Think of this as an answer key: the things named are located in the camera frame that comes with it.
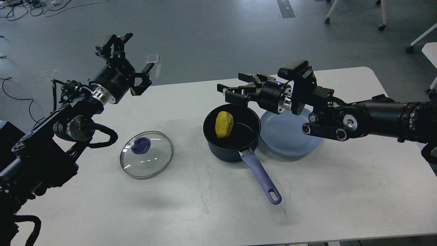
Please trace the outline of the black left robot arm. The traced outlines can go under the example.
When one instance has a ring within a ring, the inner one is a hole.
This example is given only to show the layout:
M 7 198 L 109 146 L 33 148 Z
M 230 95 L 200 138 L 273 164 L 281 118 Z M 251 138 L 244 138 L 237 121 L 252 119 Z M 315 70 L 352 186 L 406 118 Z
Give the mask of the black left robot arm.
M 92 117 L 101 114 L 105 104 L 119 103 L 127 91 L 139 96 L 152 83 L 149 71 L 154 62 L 136 72 L 126 59 L 124 46 L 132 35 L 112 35 L 103 47 L 96 47 L 96 55 L 106 64 L 88 85 L 53 80 L 62 85 L 67 99 L 30 132 L 25 134 L 7 121 L 1 123 L 2 246 L 11 244 L 19 222 L 34 223 L 26 241 L 33 246 L 42 223 L 37 216 L 18 215 L 21 207 L 75 176 L 76 161 L 86 148 L 104 148 L 118 139 L 114 130 L 95 123 Z

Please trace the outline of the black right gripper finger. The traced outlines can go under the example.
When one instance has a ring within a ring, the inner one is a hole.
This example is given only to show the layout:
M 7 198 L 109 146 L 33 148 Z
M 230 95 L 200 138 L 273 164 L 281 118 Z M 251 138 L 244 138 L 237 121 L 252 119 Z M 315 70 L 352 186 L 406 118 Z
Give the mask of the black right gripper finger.
M 238 79 L 247 83 L 247 85 L 239 86 L 239 90 L 260 90 L 264 86 L 277 87 L 276 78 L 263 73 L 239 73 Z
M 256 95 L 259 90 L 260 87 L 255 84 L 238 87 L 228 87 L 223 84 L 217 84 L 217 91 L 223 93 L 225 101 L 239 106 L 247 106 L 250 101 L 253 101 L 253 99 L 251 99 L 252 96 Z

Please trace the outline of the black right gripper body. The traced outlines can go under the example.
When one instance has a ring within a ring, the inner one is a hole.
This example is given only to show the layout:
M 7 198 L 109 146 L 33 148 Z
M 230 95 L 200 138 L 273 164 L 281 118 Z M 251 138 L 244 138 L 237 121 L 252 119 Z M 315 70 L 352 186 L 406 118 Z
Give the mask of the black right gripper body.
M 281 83 L 275 80 L 264 82 L 259 93 L 254 95 L 258 106 L 266 111 L 281 114 L 290 110 L 292 105 L 292 88 L 288 82 Z

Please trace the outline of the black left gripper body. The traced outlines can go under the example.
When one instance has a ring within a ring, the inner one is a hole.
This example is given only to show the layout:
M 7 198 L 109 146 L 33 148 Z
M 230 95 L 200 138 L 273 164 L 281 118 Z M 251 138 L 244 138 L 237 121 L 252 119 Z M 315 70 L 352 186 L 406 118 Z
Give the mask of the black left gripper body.
M 103 87 L 110 93 L 108 103 L 117 104 L 135 81 L 135 69 L 128 61 L 108 62 L 97 75 L 89 81 L 89 86 L 96 89 Z

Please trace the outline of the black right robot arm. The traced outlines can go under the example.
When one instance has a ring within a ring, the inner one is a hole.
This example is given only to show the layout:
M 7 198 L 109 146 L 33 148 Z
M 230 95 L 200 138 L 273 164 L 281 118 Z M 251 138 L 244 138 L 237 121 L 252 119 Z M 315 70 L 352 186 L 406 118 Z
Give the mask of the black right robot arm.
M 425 144 L 424 159 L 436 164 L 437 106 L 436 91 L 430 91 L 428 102 L 396 102 L 380 94 L 369 100 L 346 103 L 334 96 L 334 90 L 317 85 L 309 62 L 295 59 L 278 70 L 286 83 L 262 73 L 239 73 L 246 85 L 228 87 L 217 85 L 225 101 L 247 106 L 254 101 L 262 109 L 281 114 L 285 110 L 300 115 L 306 105 L 312 106 L 308 123 L 302 125 L 306 135 L 337 141 L 367 135 L 393 137 L 398 142 Z

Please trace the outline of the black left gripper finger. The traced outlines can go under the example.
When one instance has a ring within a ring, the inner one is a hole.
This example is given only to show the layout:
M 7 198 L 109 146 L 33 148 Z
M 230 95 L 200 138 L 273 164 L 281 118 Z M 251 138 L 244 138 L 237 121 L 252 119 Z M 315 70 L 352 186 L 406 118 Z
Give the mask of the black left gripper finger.
M 102 46 L 95 47 L 95 55 L 105 60 L 105 66 L 113 62 L 125 63 L 131 66 L 125 54 L 125 44 L 133 37 L 133 33 L 123 36 L 111 35 L 108 41 Z
M 152 85 L 149 73 L 154 65 L 155 63 L 147 63 L 141 72 L 133 74 L 133 86 L 130 87 L 132 96 L 141 96 Z M 141 79 L 141 83 L 135 85 L 135 79 L 137 78 Z

